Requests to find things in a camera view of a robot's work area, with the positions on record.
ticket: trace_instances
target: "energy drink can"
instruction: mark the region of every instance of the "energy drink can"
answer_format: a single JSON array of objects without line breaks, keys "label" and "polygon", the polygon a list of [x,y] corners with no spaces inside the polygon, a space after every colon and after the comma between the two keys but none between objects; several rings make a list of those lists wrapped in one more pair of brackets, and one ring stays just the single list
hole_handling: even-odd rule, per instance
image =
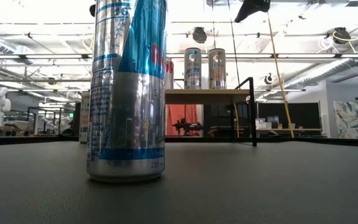
[{"label": "energy drink can", "polygon": [[198,48],[185,50],[185,89],[201,89],[201,50]]},{"label": "energy drink can", "polygon": [[208,52],[209,88],[226,89],[226,53],[224,49],[213,49]]},{"label": "energy drink can", "polygon": [[170,90],[173,89],[173,62],[172,59],[167,58],[167,64],[165,67],[165,89]]},{"label": "energy drink can", "polygon": [[165,167],[166,0],[97,0],[86,171],[132,182]]}]

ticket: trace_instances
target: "ceiling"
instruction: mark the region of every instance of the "ceiling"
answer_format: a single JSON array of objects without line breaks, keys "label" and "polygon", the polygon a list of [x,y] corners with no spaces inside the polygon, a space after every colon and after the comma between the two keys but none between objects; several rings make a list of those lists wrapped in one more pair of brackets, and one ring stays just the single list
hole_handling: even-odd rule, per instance
[{"label": "ceiling", "polygon": [[[181,54],[188,47],[204,52],[223,48],[226,53],[272,53],[267,14],[258,12],[240,24],[231,23],[241,6],[239,0],[217,1],[214,9],[206,0],[168,0],[167,53]],[[93,0],[0,0],[0,39],[8,44],[24,46],[31,54],[91,54],[94,18],[89,14]],[[335,27],[345,27],[352,38],[358,38],[358,7],[347,3],[307,4],[305,2],[273,2],[270,20],[277,53],[331,53],[321,50],[319,42]],[[191,33],[204,27],[207,40],[197,44]],[[334,44],[339,52],[349,46]],[[175,78],[183,78],[183,60],[174,59]],[[34,60],[27,73],[32,78],[90,78],[90,61]],[[279,63],[280,73],[303,70],[313,63]],[[24,64],[13,60],[0,61],[0,66],[24,74]],[[203,76],[207,76],[207,64]],[[228,88],[237,86],[247,77],[255,78],[255,87],[264,86],[263,77],[275,74],[273,62],[228,62]],[[44,88],[57,88],[47,83]],[[58,88],[89,88],[89,83],[67,82]]]}]

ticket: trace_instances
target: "dark table surface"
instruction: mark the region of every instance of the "dark table surface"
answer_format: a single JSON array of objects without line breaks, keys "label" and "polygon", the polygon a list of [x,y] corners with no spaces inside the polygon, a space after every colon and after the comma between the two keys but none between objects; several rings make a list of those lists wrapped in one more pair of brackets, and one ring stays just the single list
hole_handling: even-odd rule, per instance
[{"label": "dark table surface", "polygon": [[0,223],[358,223],[358,147],[166,146],[141,184],[102,184],[85,145],[0,146]]}]

